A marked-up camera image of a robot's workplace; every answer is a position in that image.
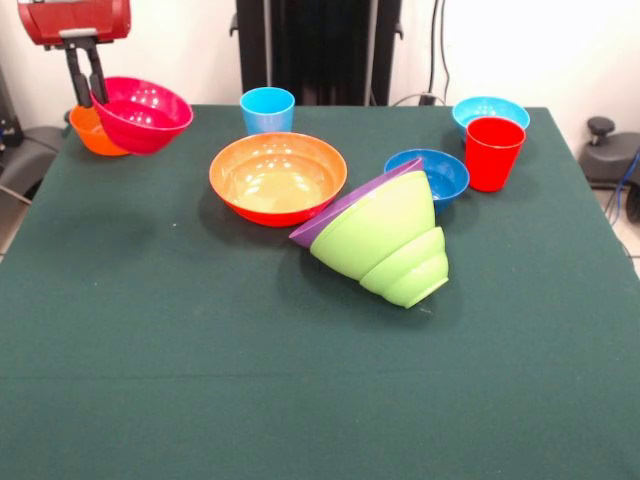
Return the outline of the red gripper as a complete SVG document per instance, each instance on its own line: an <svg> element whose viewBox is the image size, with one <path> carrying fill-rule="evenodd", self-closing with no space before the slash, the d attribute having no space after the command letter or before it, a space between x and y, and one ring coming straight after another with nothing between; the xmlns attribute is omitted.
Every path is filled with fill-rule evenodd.
<svg viewBox="0 0 640 480"><path fill-rule="evenodd" d="M18 1L18 13L28 36L36 45L59 46L66 39L93 37L98 43L126 38L131 30L130 2L125 0ZM94 40L65 43L67 65L77 103L93 105L86 77L81 72L78 53L85 50L91 74L89 83L97 102L109 101L102 65Z"/></svg>

